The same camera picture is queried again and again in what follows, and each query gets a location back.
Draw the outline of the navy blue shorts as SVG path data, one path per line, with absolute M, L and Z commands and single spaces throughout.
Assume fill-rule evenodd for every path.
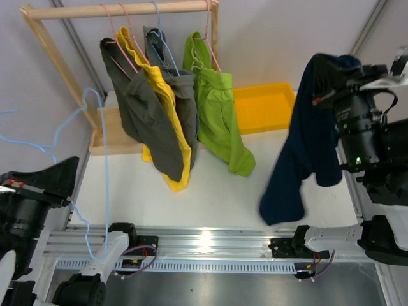
M 315 72 L 309 61 L 296 95 L 288 137 L 259 203 L 259 214 L 269 226 L 304 217 L 300 189 L 311 175 L 320 187 L 331 187 L 342 180 L 333 113 L 312 105 Z

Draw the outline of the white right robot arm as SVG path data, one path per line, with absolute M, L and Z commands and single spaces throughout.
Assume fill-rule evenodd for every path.
M 319 56 L 313 61 L 315 110 L 335 116 L 342 145 L 342 169 L 361 209 L 356 224 L 299 226 L 291 241 L 298 257 L 334 251 L 362 252 L 387 265 L 407 265 L 407 120 L 388 121 L 375 104 L 407 85 L 407 61 L 346 66 Z

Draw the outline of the pink hanger of olive shorts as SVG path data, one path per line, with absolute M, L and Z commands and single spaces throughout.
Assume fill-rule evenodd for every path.
M 131 66 L 132 70 L 137 74 L 138 70 L 137 70 L 136 66 L 133 64 L 132 60 L 128 57 L 127 52 L 125 52 L 124 49 L 121 47 L 121 45 L 120 45 L 120 43 L 118 41 L 118 38 L 116 37 L 112 16 L 111 16 L 108 8 L 106 7 L 105 4 L 100 4 L 100 6 L 105 10 L 106 15 L 108 16 L 108 19 L 110 21 L 110 25 L 111 25 L 111 28 L 112 28 L 112 34 L 114 36 L 114 41 L 115 41 L 116 45 L 118 46 L 119 50 L 122 52 L 124 58 L 127 60 L 129 65 Z

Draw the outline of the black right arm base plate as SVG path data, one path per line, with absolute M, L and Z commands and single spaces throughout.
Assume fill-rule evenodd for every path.
M 304 245 L 296 245 L 292 238 L 272 238 L 268 245 L 272 257 L 277 259 L 314 259 L 318 254 L 321 259 L 329 259 L 329 251 L 313 251 Z

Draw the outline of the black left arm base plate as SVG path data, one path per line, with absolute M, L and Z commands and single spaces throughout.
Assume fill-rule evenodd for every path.
M 155 256 L 158 247 L 158 236 L 140 235 L 129 241 L 127 249 L 121 254 L 121 256 L 141 256 L 142 258 Z

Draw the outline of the dark olive grey shorts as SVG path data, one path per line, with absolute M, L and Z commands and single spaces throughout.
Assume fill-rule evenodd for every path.
M 136 63 L 138 73 L 132 70 L 113 39 L 102 39 L 99 48 L 116 93 L 123 130 L 140 143 L 152 140 L 159 128 L 153 121 L 155 108 L 149 103 L 158 99 L 148 88 L 144 71 Z

